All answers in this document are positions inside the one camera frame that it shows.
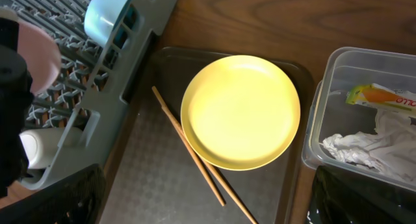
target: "wire rack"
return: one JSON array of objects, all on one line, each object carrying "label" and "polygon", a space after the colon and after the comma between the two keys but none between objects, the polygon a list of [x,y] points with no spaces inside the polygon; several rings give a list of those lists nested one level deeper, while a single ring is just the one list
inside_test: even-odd
[{"label": "wire rack", "polygon": [[[25,127],[65,127],[59,150],[45,171],[23,179],[28,189],[45,188],[91,164],[103,165],[118,135],[128,103],[122,95],[152,34],[161,35],[177,0],[131,0],[107,45],[84,32],[91,0],[0,0],[18,16],[46,31],[58,44],[62,64],[55,83],[37,95]],[[83,130],[77,145],[66,144],[72,127]]]}]

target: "wooden chopstick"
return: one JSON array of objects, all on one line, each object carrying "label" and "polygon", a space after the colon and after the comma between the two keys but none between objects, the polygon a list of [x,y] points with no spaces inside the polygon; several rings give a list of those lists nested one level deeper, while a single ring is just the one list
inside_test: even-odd
[{"label": "wooden chopstick", "polygon": [[[156,87],[152,87],[151,88],[153,90],[153,93],[155,93],[155,96],[157,98],[157,100],[160,102],[160,104],[162,105],[162,109],[165,112],[165,114],[168,116],[168,118],[170,119],[170,121],[173,124],[173,121],[176,121],[176,118],[172,115],[172,113],[169,111],[168,106],[166,105],[166,103],[163,101],[162,96],[160,95],[159,91],[157,91]],[[220,201],[220,204],[222,206],[226,205],[224,199],[222,198],[220,192],[218,191],[218,189],[216,188],[212,178],[209,176],[208,172],[205,170],[204,166],[202,165],[200,158],[196,155],[196,153],[194,152],[194,150],[190,147],[190,145],[186,145],[186,148],[188,149],[188,152],[190,154],[190,156],[192,157],[192,159],[194,159],[195,164],[197,165],[197,167],[200,169],[203,177],[205,178],[205,180],[207,181],[208,185],[211,187],[212,191],[214,192],[216,198],[218,199],[218,201]]]},{"label": "wooden chopstick", "polygon": [[[200,163],[200,161],[198,160],[198,156],[196,155],[196,153],[194,152],[194,150],[191,148],[191,146],[189,145],[188,140],[185,137],[185,134],[183,134],[182,131],[182,126],[178,123],[178,121],[176,120],[176,118],[174,117],[174,115],[169,111],[168,106],[166,105],[166,103],[163,101],[162,96],[160,95],[159,91],[157,91],[156,87],[152,87],[151,88],[153,90],[153,92],[155,93],[156,98],[159,100],[160,104],[162,105],[162,109],[164,111],[164,113],[168,116],[169,120],[172,122],[172,125],[174,126],[175,130],[177,131],[179,137],[182,139],[183,143],[185,144],[185,146],[187,147],[189,153],[191,154],[192,158],[195,160],[195,163],[198,165],[198,163],[196,161],[198,161]],[[224,181],[224,179],[221,177],[221,175],[217,172],[217,170],[214,168],[213,165],[211,165],[210,163],[206,162],[204,159],[202,159],[203,163],[205,164],[205,166],[207,166],[207,168],[209,169],[209,171],[215,176],[215,178],[219,181],[219,183],[221,184],[221,186],[227,191],[228,195],[234,200],[234,202],[240,207],[240,209],[242,210],[242,212],[244,212],[244,214],[246,214],[247,218],[253,223],[253,224],[257,224],[256,220],[254,219],[254,217],[251,215],[251,213],[247,210],[247,208],[243,205],[243,203],[240,201],[240,199],[234,194],[233,190],[228,186],[228,184]],[[218,192],[214,187],[211,187],[211,189],[213,189],[215,195],[217,195],[216,192]]]}]

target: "black tray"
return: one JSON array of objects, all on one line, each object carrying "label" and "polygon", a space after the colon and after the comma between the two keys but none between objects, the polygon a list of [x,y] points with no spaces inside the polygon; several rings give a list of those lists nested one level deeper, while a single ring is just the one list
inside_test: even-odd
[{"label": "black tray", "polygon": [[[229,55],[165,48],[150,58],[146,70],[153,74],[147,77],[153,77],[153,84],[179,119],[189,82],[203,67],[225,56]],[[288,150],[268,165],[250,171],[220,172],[259,223],[280,224],[289,220],[313,80],[299,65],[271,62],[288,74],[298,91],[302,109],[298,134]],[[150,88],[146,88],[101,223],[249,223],[226,191],[217,186],[226,200],[225,207],[221,207]]]}]

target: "white cup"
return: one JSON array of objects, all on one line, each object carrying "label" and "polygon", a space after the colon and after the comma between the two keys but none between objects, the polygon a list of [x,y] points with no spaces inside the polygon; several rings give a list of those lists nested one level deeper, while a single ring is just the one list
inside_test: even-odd
[{"label": "white cup", "polygon": [[[34,129],[20,133],[20,140],[29,160],[29,169],[44,169],[51,165],[64,130],[64,128]],[[80,129],[71,128],[65,144],[76,145],[82,134]]]},{"label": "white cup", "polygon": [[84,19],[85,33],[98,45],[105,47],[129,3],[130,0],[91,0]]}]

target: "wooden table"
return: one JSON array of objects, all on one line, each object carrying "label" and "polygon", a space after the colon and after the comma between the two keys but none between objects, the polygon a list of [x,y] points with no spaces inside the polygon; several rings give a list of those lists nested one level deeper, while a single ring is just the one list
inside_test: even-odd
[{"label": "wooden table", "polygon": [[[340,47],[416,54],[415,13],[416,0],[179,0],[158,47],[292,60],[305,66],[317,84],[328,57]],[[136,107],[133,99],[129,114],[137,114]],[[122,131],[132,125],[127,119]],[[106,165],[109,184],[127,139],[119,138]],[[302,166],[291,223],[304,222],[314,174]],[[29,194],[13,186],[0,207]]]}]

